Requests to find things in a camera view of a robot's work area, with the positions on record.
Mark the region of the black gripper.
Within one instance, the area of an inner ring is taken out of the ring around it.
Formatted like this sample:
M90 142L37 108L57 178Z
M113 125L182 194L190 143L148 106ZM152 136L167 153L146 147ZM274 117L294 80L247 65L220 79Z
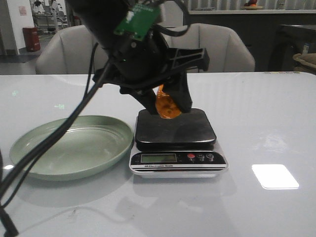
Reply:
M96 71L92 92L106 83L119 85L122 94L132 95L151 115L157 115L156 95L152 89L163 84L163 92L172 98L178 109L189 113L192 99L186 70L206 71L209 56L205 48L168 47L162 35L164 30L154 25L143 41L137 41L128 35L115 35L110 28L94 27L92 33L106 52L108 61Z

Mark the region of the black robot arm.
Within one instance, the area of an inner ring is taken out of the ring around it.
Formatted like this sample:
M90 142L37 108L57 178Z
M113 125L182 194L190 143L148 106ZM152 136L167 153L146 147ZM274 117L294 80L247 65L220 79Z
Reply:
M73 10L95 36L108 56L94 81L120 87L149 113L157 114L153 89L162 86L183 113L192 107L187 84L187 69L207 70L206 49L170 48L165 36L180 37L190 28L189 13L182 1L177 5L186 19L178 31L158 24L160 0L72 0Z

